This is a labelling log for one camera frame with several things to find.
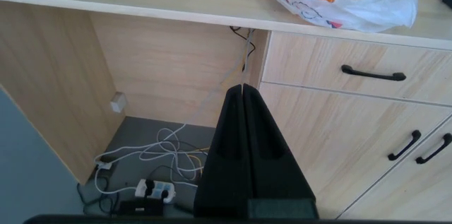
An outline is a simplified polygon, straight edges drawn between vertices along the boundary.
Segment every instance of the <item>plastic bag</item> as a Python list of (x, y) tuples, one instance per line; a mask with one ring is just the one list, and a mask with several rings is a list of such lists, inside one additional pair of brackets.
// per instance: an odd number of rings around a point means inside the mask
[(278, 0), (295, 15), (329, 28), (379, 32), (394, 26), (411, 27), (417, 0)]

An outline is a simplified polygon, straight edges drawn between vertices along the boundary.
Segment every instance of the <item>black cable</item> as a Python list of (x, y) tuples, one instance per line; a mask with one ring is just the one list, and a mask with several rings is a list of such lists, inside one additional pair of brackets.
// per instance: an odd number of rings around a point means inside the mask
[[(242, 27), (234, 28), (233, 26), (230, 26), (229, 28), (232, 30), (232, 32), (233, 32), (235, 35), (241, 37), (241, 38), (244, 39), (244, 40), (248, 40), (247, 37), (245, 37), (245, 36), (243, 36), (243, 35), (241, 35), (240, 33), (237, 32), (237, 31), (239, 31), (240, 29), (242, 29)], [(248, 37), (249, 37), (249, 35), (250, 35), (253, 31), (254, 31), (254, 30), (250, 30), (250, 31), (248, 32)], [(253, 49), (246, 55), (246, 57), (249, 57), (249, 56), (254, 52), (254, 50), (256, 50), (256, 46), (254, 45), (253, 42), (250, 42), (249, 44), (251, 44), (251, 46), (253, 47)], [(245, 65), (243, 65), (243, 67), (242, 67), (242, 72), (243, 72), (243, 71), (245, 71)]]
[[(103, 188), (104, 191), (108, 190), (109, 187), (109, 179), (107, 177), (98, 177), (98, 179), (100, 180), (104, 180), (105, 181), (105, 186)], [(94, 206), (95, 204), (98, 205), (99, 209), (107, 214), (108, 216), (112, 216), (113, 214), (115, 214), (117, 205), (119, 203), (119, 192), (115, 194), (116, 198), (113, 201), (113, 196), (107, 195), (107, 194), (101, 194), (98, 198), (93, 199), (91, 201), (86, 201), (85, 197), (83, 196), (83, 193), (81, 191), (81, 185), (77, 184), (77, 192), (78, 192), (78, 196), (80, 197), (80, 200), (82, 201), (83, 204), (83, 214), (87, 215), (87, 216), (96, 216), (97, 214), (95, 213), (91, 213), (88, 209), (91, 208), (92, 206)], [(104, 206), (102, 205), (104, 202), (110, 202), (109, 204), (109, 209), (105, 210)]]

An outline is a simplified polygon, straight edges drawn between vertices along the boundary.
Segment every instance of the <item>black drawer handle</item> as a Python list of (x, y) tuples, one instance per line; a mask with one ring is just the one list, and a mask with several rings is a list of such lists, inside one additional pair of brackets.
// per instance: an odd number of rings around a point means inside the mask
[(411, 136), (412, 136), (411, 142), (406, 147), (404, 147), (404, 149), (402, 149), (399, 153), (397, 153), (397, 155), (394, 155), (394, 153), (388, 155), (388, 159), (390, 161), (397, 160), (402, 154), (404, 154), (405, 151), (407, 151), (412, 145), (414, 145), (416, 141), (418, 141), (419, 138), (421, 138), (422, 135), (420, 131), (415, 130), (411, 133)]
[(446, 135), (443, 136), (443, 145), (438, 148), (438, 150), (434, 151), (429, 157), (427, 157), (426, 159), (424, 159), (423, 157), (418, 157), (416, 158), (416, 163), (417, 164), (424, 164), (427, 163), (429, 160), (431, 160), (434, 156), (436, 156), (436, 154), (440, 153), (442, 150), (444, 150), (449, 144), (452, 143), (452, 135), (450, 133), (447, 133)]
[(380, 78), (380, 79), (385, 79), (385, 80), (390, 80), (390, 81), (404, 81), (407, 78), (405, 76), (405, 74), (402, 72), (394, 73), (392, 76), (383, 76), (383, 75), (376, 75), (376, 74), (366, 73), (366, 72), (361, 72), (361, 71), (355, 71), (351, 66), (348, 66), (348, 65), (342, 65), (340, 68), (342, 69), (342, 72), (350, 74), (350, 75), (355, 75), (355, 76), (367, 76), (367, 77)]

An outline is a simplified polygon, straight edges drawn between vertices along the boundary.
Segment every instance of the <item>gray floor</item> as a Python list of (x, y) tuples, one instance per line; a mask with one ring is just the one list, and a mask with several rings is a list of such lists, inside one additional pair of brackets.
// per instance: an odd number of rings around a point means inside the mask
[[(144, 146), (150, 143), (155, 143), (156, 135), (159, 129), (168, 128), (176, 130), (180, 126), (181, 124), (126, 117), (122, 125), (119, 127), (118, 132), (116, 133), (112, 142), (108, 146), (107, 151), (112, 151), (122, 146)], [(206, 148), (209, 147), (214, 132), (215, 130), (212, 128), (205, 128), (201, 126), (186, 126), (177, 135), (180, 141), (190, 143), (197, 148)], [(169, 134), (169, 132), (162, 133), (161, 138), (164, 138)], [(172, 141), (175, 140), (175, 138), (169, 138), (168, 140)], [(181, 150), (192, 151), (193, 149), (194, 147), (181, 143)], [(123, 150), (121, 152), (114, 153), (111, 156), (120, 157), (133, 151), (136, 150)], [(161, 152), (162, 150), (157, 146), (154, 147), (152, 151)], [(198, 155), (198, 157), (200, 157), (202, 161), (205, 160), (202, 155)], [(139, 160), (138, 155), (132, 155), (128, 158), (120, 160), (111, 179), (111, 189), (120, 189), (122, 187), (129, 186), (133, 187), (136, 186), (140, 179), (147, 178), (170, 182), (171, 171), (169, 169), (160, 168), (156, 172), (153, 172), (153, 170), (161, 165), (170, 166), (171, 159), (172, 156), (166, 156), (157, 160), (146, 162)], [(184, 159), (182, 156), (180, 156), (179, 163), (180, 167), (190, 168), (187, 159)], [(173, 172), (173, 178), (177, 181), (183, 181), (175, 172)], [(175, 187), (177, 193), (175, 203), (187, 208), (192, 207), (196, 188), (190, 187), (185, 184), (176, 184)], [(124, 191), (121, 193), (121, 199), (132, 199), (133, 193), (133, 190)], [(190, 215), (174, 210), (171, 206), (165, 207), (165, 216), (172, 218), (191, 217)]]
[[(127, 117), (119, 128), (108, 150), (120, 146), (140, 146), (153, 143), (159, 129), (177, 129), (170, 124), (147, 119)], [(210, 145), (214, 129), (187, 126), (178, 133), (181, 141), (199, 148)], [(22, 223), (39, 214), (82, 214), (82, 204), (76, 193), (76, 180), (58, 157), (34, 130), (23, 114), (0, 90), (0, 216), (2, 223)], [(121, 160), (111, 178), (111, 189), (136, 186), (139, 179), (148, 178), (159, 165), (169, 165), (171, 157), (143, 162), (133, 155)], [(160, 169), (149, 178), (169, 181), (169, 170)], [(97, 196), (93, 184), (82, 190), (88, 199)], [(194, 188), (176, 185), (177, 203), (189, 206), (193, 202)], [(121, 199), (132, 199), (133, 191), (121, 193)], [(165, 207), (165, 216), (186, 218), (189, 214)]]

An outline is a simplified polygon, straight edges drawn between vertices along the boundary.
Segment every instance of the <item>cabinet door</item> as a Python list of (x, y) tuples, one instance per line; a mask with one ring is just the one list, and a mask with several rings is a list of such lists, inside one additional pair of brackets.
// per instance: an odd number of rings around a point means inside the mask
[(260, 92), (317, 198), (336, 218), (396, 161), (412, 132), (427, 135), (451, 112), (378, 98), (262, 83)]
[(450, 51), (272, 32), (262, 80), (451, 105), (451, 66)]
[[(452, 221), (452, 146), (444, 147), (451, 133), (449, 121), (340, 218)], [(417, 163), (416, 159), (427, 159), (441, 147), (428, 162)]]

